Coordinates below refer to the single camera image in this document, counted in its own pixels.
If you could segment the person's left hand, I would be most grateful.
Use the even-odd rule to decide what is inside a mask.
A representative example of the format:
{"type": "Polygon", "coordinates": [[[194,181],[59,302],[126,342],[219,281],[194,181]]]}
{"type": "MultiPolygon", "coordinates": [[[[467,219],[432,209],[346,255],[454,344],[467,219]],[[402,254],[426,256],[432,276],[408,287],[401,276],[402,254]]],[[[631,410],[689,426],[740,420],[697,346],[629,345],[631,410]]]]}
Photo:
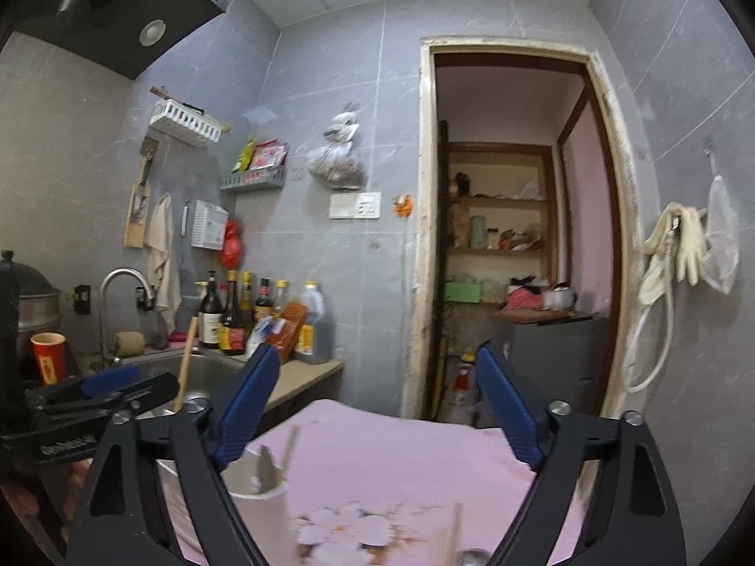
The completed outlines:
{"type": "Polygon", "coordinates": [[[49,470],[51,481],[47,484],[43,483],[39,476],[30,475],[16,476],[14,481],[2,483],[1,492],[11,510],[38,546],[68,543],[70,527],[76,517],[79,498],[81,498],[91,464],[91,458],[85,458],[55,470],[49,470]],[[41,497],[49,498],[54,503],[55,514],[60,521],[58,533],[52,534],[50,528],[45,528],[41,523],[41,497]]]}

